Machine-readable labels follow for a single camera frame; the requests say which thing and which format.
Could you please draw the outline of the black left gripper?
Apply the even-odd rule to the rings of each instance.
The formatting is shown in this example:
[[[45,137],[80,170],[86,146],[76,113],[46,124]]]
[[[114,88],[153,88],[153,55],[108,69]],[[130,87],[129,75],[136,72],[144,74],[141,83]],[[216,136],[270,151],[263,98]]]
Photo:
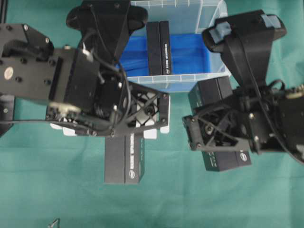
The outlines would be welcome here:
[[[170,95],[127,79],[121,65],[97,61],[95,94],[83,109],[52,102],[46,121],[68,136],[118,137],[142,133],[155,137],[170,131]]]

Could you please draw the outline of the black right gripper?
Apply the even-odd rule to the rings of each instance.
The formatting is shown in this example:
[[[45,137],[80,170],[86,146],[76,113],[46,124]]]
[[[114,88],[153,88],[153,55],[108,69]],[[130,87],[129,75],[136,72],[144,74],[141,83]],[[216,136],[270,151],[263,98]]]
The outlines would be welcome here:
[[[271,85],[238,87],[182,119],[190,149],[203,152],[285,152],[304,162],[304,91]]]

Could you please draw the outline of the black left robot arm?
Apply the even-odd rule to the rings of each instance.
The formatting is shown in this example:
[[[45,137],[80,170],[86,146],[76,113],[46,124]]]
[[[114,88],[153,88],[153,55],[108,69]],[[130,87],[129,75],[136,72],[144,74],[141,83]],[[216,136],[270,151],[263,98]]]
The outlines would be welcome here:
[[[67,136],[154,139],[170,130],[170,95],[127,79],[93,50],[54,48],[27,24],[0,26],[0,133],[24,123],[16,98],[46,106],[42,122]]]

